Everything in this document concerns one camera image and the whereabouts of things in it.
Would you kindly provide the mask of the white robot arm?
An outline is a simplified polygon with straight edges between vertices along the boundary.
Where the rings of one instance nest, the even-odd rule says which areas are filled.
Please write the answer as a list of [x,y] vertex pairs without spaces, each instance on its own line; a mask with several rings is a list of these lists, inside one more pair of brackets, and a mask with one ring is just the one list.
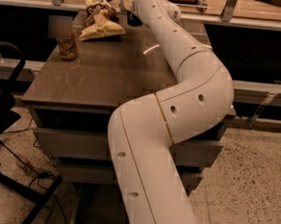
[[127,217],[130,224],[198,224],[169,148],[211,130],[228,114],[232,78],[210,48],[177,25],[177,6],[130,3],[177,83],[120,105],[110,117],[109,148]]

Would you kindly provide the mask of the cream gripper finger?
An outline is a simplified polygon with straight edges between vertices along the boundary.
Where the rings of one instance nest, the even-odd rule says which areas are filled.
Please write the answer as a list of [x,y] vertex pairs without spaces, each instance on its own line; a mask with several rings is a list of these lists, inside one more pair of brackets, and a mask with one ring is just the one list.
[[132,0],[122,0],[122,1],[123,1],[124,9],[126,9],[127,11],[131,11],[132,10]]

